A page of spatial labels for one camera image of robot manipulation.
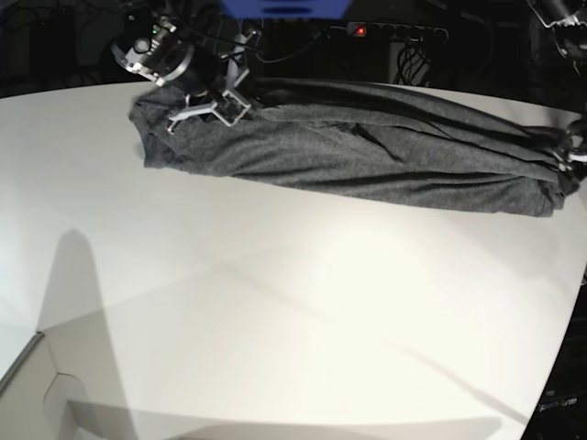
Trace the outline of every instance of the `white table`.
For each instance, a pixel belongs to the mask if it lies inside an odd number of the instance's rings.
[[[127,112],[149,88],[0,101],[0,293],[83,383],[82,419],[140,440],[520,437],[587,263],[585,191],[535,219],[145,170]]]

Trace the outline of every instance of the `gray fabric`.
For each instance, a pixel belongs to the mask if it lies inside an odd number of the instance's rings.
[[[140,97],[130,119],[145,166],[462,211],[548,216],[563,205],[552,140],[530,128],[391,87],[279,80],[250,90],[258,101],[236,126],[197,117],[174,136],[167,116],[182,93]]]

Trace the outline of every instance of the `black cable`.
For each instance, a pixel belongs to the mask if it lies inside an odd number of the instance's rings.
[[[295,58],[298,55],[301,55],[304,52],[306,52],[307,50],[311,49],[322,38],[323,35],[324,35],[324,33],[323,32],[320,32],[320,35],[318,35],[316,38],[314,38],[312,41],[310,41],[309,43],[307,43],[302,48],[296,50],[293,53],[290,53],[289,55],[286,55],[286,56],[281,57],[281,58],[277,58],[275,60],[265,60],[258,53],[256,53],[255,56],[257,57],[257,60],[259,60],[263,64],[276,64],[278,62],[284,62],[284,61],[290,60],[292,58]]]
[[[214,41],[218,41],[219,43],[226,43],[229,44],[231,46],[239,46],[241,48],[246,48],[247,50],[251,50],[253,52],[257,52],[257,53],[262,53],[262,50],[255,48],[254,46],[250,46],[250,44],[246,44],[246,43],[239,43],[238,41],[234,41],[231,39],[225,39],[225,38],[220,38],[220,37],[215,37],[214,35],[210,35],[210,34],[206,34],[205,32],[202,32],[201,30],[196,29],[195,27],[191,27],[177,12],[177,9],[175,8],[175,6],[172,4],[172,2],[169,2],[169,7],[172,10],[172,12],[175,14],[175,17],[180,21],[180,23],[182,23],[188,30],[190,30],[193,34],[195,34],[196,36],[202,38],[202,39],[212,39]]]

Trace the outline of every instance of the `power strip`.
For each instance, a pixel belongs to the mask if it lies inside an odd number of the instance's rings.
[[[364,23],[351,21],[347,33],[359,39],[380,39],[393,42],[447,42],[449,32],[442,27],[415,26],[394,23]]]

